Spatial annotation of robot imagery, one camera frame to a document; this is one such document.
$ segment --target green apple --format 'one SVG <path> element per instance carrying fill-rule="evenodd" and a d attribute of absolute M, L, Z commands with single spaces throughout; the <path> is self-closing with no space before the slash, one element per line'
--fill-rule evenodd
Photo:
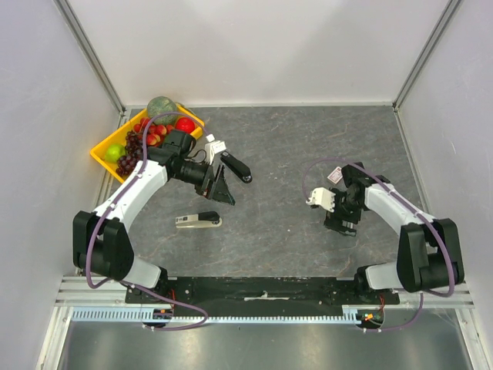
<path fill-rule="evenodd" d="M 126 154 L 125 147 L 122 144 L 111 144 L 105 153 L 105 161 L 116 163 L 116 161 Z"/>

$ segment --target white robotic arm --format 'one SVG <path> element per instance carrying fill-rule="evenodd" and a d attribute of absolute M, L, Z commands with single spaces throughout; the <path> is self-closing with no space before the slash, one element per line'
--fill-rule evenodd
<path fill-rule="evenodd" d="M 167 280 L 166 269 L 141 260 L 133 253 L 128 232 L 137 214 L 149 198 L 168 179 L 174 178 L 195 186 L 195 191 L 207 199 L 234 205 L 224 179 L 224 165 L 213 170 L 216 154 L 224 151 L 224 142 L 207 137 L 206 161 L 193 162 L 188 158 L 194 138 L 183 131 L 174 130 L 160 148 L 149 148 L 146 168 L 139 173 L 142 163 L 138 163 L 124 184 L 92 213 L 80 211 L 73 221 L 74 265 L 84 268 L 92 232 L 100 217 L 105 220 L 92 249 L 91 271 L 116 281 L 126 281 L 146 288 L 159 290 L 159 283 Z"/>
<path fill-rule="evenodd" d="M 443 255 L 439 250 L 428 253 L 427 248 L 437 247 L 437 241 L 421 217 L 429 221 L 445 242 L 454 267 L 456 284 L 464 280 L 458 231 L 453 221 L 438 220 L 426 214 L 403 198 L 384 177 L 381 179 L 387 189 L 352 166 L 345 166 L 342 174 L 346 191 L 319 187 L 311 192 L 307 201 L 312 207 L 326 210 L 324 226 L 343 235 L 355 236 L 354 225 L 360 221 L 362 211 L 372 210 L 399 236 L 396 261 L 358 269 L 355 278 L 365 288 L 419 291 L 448 285 L 448 271 Z"/>

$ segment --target melon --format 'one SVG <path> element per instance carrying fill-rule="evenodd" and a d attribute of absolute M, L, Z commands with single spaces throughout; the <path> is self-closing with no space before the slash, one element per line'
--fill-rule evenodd
<path fill-rule="evenodd" d="M 149 118 L 165 112 L 176 112 L 177 110 L 176 104 L 165 96 L 158 96 L 147 104 L 147 116 Z M 176 115 L 164 116 L 156 119 L 154 123 L 157 125 L 174 125 L 177 118 L 178 116 Z"/>

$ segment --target yellow basket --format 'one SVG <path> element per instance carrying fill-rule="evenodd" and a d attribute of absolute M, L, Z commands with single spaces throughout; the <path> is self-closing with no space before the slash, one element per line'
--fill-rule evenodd
<path fill-rule="evenodd" d="M 192 114 L 189 110 L 185 109 L 183 106 L 178 105 L 178 111 L 181 113 L 185 113 L 186 115 L 196 119 L 200 123 L 204 124 L 204 122 Z M 116 173 L 116 168 L 118 167 L 116 163 L 109 163 L 104 160 L 106 150 L 112 144 L 122 144 L 126 145 L 125 136 L 126 133 L 132 130 L 132 128 L 140 122 L 140 119 L 147 117 L 147 109 L 144 109 L 142 112 L 133 117 L 129 122 L 125 123 L 122 127 L 117 129 L 114 133 L 109 135 L 106 139 L 104 139 L 101 143 L 96 145 L 91 149 L 91 157 L 97 160 L 101 166 L 105 167 L 120 183 L 125 182 L 127 176 L 121 177 Z M 195 130 L 191 133 L 193 137 L 199 139 L 202 136 L 202 128 L 200 126 L 195 125 Z"/>

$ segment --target gray surface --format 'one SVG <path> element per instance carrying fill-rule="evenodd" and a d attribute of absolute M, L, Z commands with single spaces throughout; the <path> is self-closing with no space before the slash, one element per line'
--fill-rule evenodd
<path fill-rule="evenodd" d="M 416 189 L 401 136 L 389 106 L 195 109 L 217 139 L 250 166 L 253 182 L 226 180 L 236 206 L 206 200 L 193 187 L 171 180 L 140 212 L 130 231 L 136 253 L 171 275 L 345 276 L 357 267 L 392 261 L 397 236 L 379 216 L 363 215 L 356 237 L 323 226 L 324 212 L 311 210 L 301 175 L 321 156 L 363 161 L 388 177 L 410 201 Z M 199 141 L 203 147 L 205 139 Z M 320 164 L 308 188 L 328 186 L 335 164 Z M 215 210 L 223 226 L 177 230 L 174 217 Z"/>
<path fill-rule="evenodd" d="M 471 365 L 453 311 L 429 311 L 404 331 L 366 334 L 346 325 L 209 325 L 152 333 L 141 325 L 72 323 L 60 370 L 433 369 Z M 389 325 L 412 311 L 387 312 Z"/>

